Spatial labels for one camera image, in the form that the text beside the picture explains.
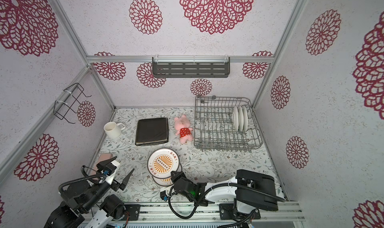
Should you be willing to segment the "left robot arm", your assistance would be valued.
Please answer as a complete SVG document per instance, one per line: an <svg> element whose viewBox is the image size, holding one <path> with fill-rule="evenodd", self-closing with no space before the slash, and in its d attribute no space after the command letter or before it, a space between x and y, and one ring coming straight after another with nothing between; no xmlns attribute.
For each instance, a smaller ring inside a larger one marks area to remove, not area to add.
<svg viewBox="0 0 384 228"><path fill-rule="evenodd" d="M88 175L86 169L92 169L83 165L81 172L83 176L59 185L58 190L63 201L51 213L45 228L77 228L84 221L84 214L89 213L92 208L105 196L109 190L124 190L129 183L134 169L132 169L121 182L115 180L120 167L116 156L100 161L93 175ZM105 228L113 220L118 221L131 218L125 203L112 194L105 197L99 210L86 225L87 228Z"/></svg>

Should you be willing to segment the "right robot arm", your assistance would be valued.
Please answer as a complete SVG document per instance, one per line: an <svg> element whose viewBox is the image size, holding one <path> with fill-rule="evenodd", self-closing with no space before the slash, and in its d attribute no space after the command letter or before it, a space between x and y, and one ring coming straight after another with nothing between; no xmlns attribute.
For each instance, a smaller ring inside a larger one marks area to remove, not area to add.
<svg viewBox="0 0 384 228"><path fill-rule="evenodd" d="M275 179L272 176L248 170L237 170L236 175L217 183L193 183L184 172L171 172L173 185L161 192L161 199L168 203L171 211L178 217L188 220L198 207L206 207L222 200L233 201L234 219L245 215L254 217L259 210L277 211L278 203L286 199L277 196ZM171 198L181 195L194 204L187 216L179 214L172 206Z"/></svg>

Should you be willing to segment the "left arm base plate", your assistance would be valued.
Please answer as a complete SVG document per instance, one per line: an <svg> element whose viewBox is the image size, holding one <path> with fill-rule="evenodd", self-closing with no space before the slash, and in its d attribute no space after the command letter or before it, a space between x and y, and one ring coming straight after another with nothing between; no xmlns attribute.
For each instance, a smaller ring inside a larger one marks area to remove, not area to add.
<svg viewBox="0 0 384 228"><path fill-rule="evenodd" d="M125 204L125 210L121 221L137 221L140 215L141 205Z"/></svg>

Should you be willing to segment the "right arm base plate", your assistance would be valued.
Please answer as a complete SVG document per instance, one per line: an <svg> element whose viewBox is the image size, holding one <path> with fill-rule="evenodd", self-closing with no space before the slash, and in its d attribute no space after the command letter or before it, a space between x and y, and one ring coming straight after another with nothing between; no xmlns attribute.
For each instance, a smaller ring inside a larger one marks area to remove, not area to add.
<svg viewBox="0 0 384 228"><path fill-rule="evenodd" d="M228 203L228 204L219 204L219 212L221 220L234 220L240 221L244 219L252 210L256 209L255 213L250 217L250 219L259 220L261 214L259 209L247 205L245 203Z"/></svg>

